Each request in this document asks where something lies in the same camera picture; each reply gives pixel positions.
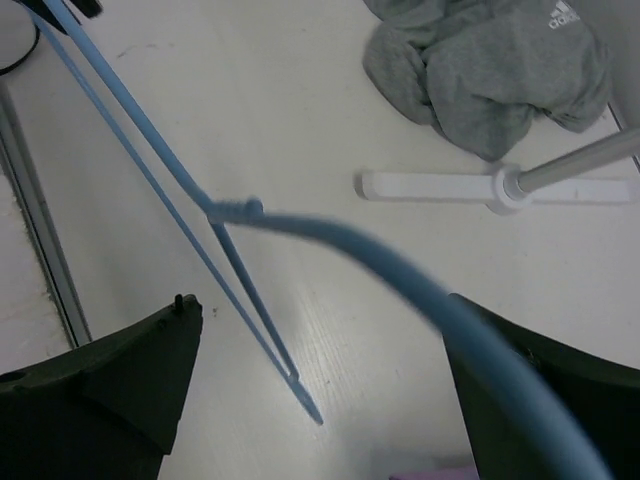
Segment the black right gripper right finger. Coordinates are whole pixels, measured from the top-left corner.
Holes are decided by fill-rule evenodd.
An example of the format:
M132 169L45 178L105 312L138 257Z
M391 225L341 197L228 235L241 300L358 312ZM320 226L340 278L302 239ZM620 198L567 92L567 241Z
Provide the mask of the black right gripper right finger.
M639 477L639 371L519 326L460 295L545 380L616 479ZM538 453L463 364L447 354L481 479L552 479Z

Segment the grey adidas t shirt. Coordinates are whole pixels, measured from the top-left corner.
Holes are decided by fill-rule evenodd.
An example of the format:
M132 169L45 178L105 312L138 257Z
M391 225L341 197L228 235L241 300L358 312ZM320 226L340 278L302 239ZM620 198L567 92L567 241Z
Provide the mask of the grey adidas t shirt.
M487 162L544 115L590 128L612 93L607 45L568 1L369 1L363 68L404 117Z

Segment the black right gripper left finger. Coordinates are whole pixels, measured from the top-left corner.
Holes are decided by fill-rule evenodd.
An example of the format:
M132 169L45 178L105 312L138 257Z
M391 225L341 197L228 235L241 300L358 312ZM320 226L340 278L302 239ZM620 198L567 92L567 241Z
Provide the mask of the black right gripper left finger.
M4 479L155 479L177 436L203 328L193 295L1 376Z

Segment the light blue wire hanger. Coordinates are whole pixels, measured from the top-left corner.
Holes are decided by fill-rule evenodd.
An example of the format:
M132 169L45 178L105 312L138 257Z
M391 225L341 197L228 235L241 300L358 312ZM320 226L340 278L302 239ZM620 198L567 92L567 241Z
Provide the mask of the light blue wire hanger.
M332 247L385 282L441 332L458 358L492 394L511 422L560 479L609 479L598 449L546 382L502 336L461 301L450 297L412 262L378 239L331 220L270 214L259 200L215 202L176 157L101 52L61 1L46 7L109 88L185 193L212 225L237 224L288 234Z

